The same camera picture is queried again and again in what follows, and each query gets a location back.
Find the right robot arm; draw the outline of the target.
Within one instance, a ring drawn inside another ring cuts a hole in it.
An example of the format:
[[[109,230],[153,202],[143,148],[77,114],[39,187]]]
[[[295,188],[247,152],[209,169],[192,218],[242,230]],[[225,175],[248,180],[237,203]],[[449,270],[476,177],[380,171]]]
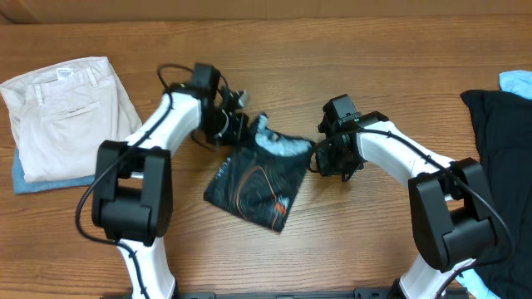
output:
[[[481,165],[428,150],[382,113],[359,112],[347,95],[324,105],[318,131],[325,139],[314,150],[313,171],[347,182],[369,162],[409,194],[416,260],[391,287],[358,287],[354,296],[465,298],[466,291],[450,289],[450,282],[504,240]]]

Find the black printed cycling jersey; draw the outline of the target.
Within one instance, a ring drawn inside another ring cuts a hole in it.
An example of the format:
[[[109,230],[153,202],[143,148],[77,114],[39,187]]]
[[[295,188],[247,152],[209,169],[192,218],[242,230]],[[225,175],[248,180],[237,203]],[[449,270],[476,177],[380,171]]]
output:
[[[204,192],[204,200],[248,222],[282,232],[314,142],[283,135],[260,114],[250,136],[234,147]]]

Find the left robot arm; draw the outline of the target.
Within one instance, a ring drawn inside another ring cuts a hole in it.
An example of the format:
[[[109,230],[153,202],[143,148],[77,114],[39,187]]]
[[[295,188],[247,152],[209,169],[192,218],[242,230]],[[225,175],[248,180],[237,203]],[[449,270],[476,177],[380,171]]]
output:
[[[177,149],[196,130],[215,146],[235,145],[247,132],[248,93],[230,89],[214,66],[197,63],[189,72],[185,82],[162,84],[160,106],[135,133],[100,145],[95,180],[80,200],[92,200],[92,222],[105,233],[100,241],[120,251],[134,298],[179,295],[164,243]]]

